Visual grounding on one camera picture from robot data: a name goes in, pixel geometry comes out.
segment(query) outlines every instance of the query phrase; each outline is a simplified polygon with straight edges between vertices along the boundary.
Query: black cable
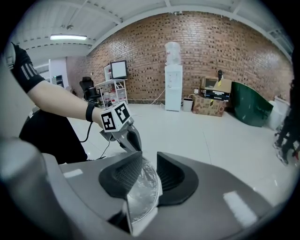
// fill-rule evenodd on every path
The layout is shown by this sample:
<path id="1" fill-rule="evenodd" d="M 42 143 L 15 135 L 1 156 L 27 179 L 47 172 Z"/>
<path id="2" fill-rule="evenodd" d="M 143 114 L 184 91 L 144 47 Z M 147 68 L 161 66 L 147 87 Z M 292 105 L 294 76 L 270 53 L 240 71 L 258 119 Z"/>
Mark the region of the black cable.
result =
<path id="1" fill-rule="evenodd" d="M 113 135 L 111 135 L 111 137 L 109 138 L 108 145 L 107 145 L 107 147 L 105 148 L 104 152 L 102 153 L 101 157 L 102 157 L 103 154 L 105 153 L 106 149 L 109 147 L 109 144 L 111 143 L 112 137 L 113 137 Z"/>
<path id="2" fill-rule="evenodd" d="M 89 130 L 88 130 L 88 134 L 86 135 L 86 139 L 85 139 L 84 141 L 80 141 L 81 143 L 84 143 L 84 142 L 86 142 L 86 141 L 88 140 L 89 135 L 90 135 L 90 127 L 92 126 L 92 123 L 93 123 L 93 122 L 90 123 Z"/>

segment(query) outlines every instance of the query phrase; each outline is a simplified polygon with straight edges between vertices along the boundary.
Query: cardboard box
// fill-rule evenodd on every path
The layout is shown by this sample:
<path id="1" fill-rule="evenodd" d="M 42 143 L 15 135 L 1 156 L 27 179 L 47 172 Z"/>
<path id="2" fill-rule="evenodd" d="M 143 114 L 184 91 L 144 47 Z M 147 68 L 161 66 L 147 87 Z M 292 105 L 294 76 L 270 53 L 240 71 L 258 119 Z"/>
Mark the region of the cardboard box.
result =
<path id="1" fill-rule="evenodd" d="M 217 77 L 206 76 L 205 78 L 203 78 L 201 80 L 200 89 L 230 93 L 231 92 L 231 81 L 223 78 L 219 82 Z"/>
<path id="2" fill-rule="evenodd" d="M 193 108 L 195 114 L 222 117 L 226 102 L 193 95 Z"/>

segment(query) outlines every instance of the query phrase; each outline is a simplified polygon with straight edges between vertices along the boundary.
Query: tiled floor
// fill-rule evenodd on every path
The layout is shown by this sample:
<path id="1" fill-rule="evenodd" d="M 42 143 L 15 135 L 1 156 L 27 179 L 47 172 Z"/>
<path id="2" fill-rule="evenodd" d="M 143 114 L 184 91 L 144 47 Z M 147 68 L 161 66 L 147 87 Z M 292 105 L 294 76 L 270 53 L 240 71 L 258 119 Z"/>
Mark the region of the tiled floor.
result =
<path id="1" fill-rule="evenodd" d="M 289 196 L 299 163 L 289 155 L 287 167 L 276 157 L 272 147 L 274 131 L 248 126 L 232 115 L 222 118 L 191 112 L 165 111 L 158 105 L 135 105 L 129 108 L 142 139 L 143 156 L 156 166 L 156 153 L 169 152 L 222 167 L 262 194 L 272 205 Z M 80 140 L 84 140 L 89 123 L 69 119 Z M 101 156 L 108 142 L 93 123 L 90 137 L 83 147 L 90 159 Z M 113 156 L 123 152 L 111 142 L 105 152 Z"/>

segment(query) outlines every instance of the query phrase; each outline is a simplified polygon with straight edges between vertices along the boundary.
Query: small white bin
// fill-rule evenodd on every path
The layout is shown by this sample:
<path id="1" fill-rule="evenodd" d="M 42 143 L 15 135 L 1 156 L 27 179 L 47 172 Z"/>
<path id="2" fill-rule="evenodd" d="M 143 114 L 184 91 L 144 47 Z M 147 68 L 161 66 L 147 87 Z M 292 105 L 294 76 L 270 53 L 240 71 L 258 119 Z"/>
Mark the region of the small white bin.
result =
<path id="1" fill-rule="evenodd" d="M 183 108 L 182 110 L 185 112 L 190 112 L 193 106 L 193 99 L 192 98 L 184 98 L 183 99 Z"/>
<path id="2" fill-rule="evenodd" d="M 281 124 L 283 115 L 279 111 L 276 102 L 269 101 L 269 103 L 273 105 L 273 109 L 270 116 L 268 117 L 267 125 L 269 128 L 275 130 Z"/>

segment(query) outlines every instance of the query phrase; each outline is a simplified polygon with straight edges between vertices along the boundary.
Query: human arm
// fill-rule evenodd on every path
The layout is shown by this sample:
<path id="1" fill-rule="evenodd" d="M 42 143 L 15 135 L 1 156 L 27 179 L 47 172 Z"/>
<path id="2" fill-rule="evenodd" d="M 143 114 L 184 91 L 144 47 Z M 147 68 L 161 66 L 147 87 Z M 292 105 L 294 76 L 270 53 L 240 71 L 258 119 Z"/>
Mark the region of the human arm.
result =
<path id="1" fill-rule="evenodd" d="M 62 87 L 45 81 L 34 69 L 27 52 L 17 45 L 9 45 L 7 59 L 13 59 L 11 69 L 16 80 L 31 100 L 43 111 L 63 117 L 85 120 L 88 103 Z M 93 109 L 92 120 L 102 127 L 101 110 Z"/>
<path id="2" fill-rule="evenodd" d="M 41 81 L 28 92 L 28 96 L 45 112 L 86 120 L 85 114 L 88 103 L 60 86 L 50 84 L 47 81 Z M 100 108 L 95 107 L 92 119 L 103 128 L 100 116 L 101 112 Z"/>

